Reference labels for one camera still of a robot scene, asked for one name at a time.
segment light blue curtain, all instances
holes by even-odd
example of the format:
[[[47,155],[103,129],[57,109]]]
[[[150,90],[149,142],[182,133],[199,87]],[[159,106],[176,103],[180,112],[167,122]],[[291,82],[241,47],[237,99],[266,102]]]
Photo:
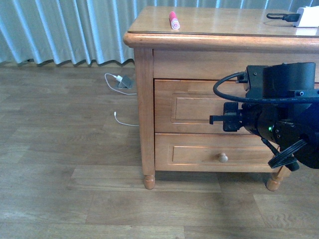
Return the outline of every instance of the light blue curtain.
[[[296,12],[319,0],[0,0],[0,62],[123,63],[134,57],[123,35],[147,5]]]

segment glass top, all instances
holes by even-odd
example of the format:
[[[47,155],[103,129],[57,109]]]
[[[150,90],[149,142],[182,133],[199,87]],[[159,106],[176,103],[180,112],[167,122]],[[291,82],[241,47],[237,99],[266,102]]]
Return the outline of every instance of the glass top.
[[[180,29],[170,27],[169,13],[175,11]],[[318,37],[318,28],[293,27],[292,22],[271,20],[268,13],[290,13],[273,9],[232,9],[147,6],[129,33],[251,35]]]

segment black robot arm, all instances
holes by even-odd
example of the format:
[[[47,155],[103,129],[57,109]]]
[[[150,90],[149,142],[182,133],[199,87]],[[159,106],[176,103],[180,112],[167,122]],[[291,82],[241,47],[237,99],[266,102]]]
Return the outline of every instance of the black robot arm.
[[[223,130],[245,127],[259,136],[275,157],[271,168],[299,168],[297,161],[319,168],[319,90],[315,89],[315,63],[247,66],[245,72],[227,76],[214,85],[214,93],[234,101],[224,104],[222,116],[211,116],[210,124],[223,121]],[[224,94],[223,82],[237,77],[246,97]],[[278,152],[269,142],[279,145]]]

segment drawer front panel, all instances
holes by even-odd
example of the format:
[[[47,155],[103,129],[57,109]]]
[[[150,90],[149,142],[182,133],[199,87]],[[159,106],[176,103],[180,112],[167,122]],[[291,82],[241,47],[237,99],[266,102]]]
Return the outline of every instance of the drawer front panel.
[[[155,132],[225,133],[222,122],[209,124],[210,115],[223,115],[227,101],[213,93],[216,81],[155,80]],[[227,82],[222,92],[245,96],[242,84]],[[238,133],[249,134],[244,128]]]
[[[279,65],[315,62],[319,72],[319,54],[281,52],[178,51],[154,50],[154,78],[221,79],[234,72],[245,71],[248,65]]]
[[[273,157],[254,135],[155,135],[156,170],[273,172]],[[220,162],[221,154],[228,157]]]

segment wooden drawer knob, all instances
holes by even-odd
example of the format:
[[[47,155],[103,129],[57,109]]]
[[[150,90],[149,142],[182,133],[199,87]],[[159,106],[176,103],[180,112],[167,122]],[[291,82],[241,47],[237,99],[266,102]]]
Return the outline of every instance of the wooden drawer knob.
[[[221,163],[225,163],[228,161],[228,157],[225,153],[221,153],[220,155],[218,155],[218,160]]]

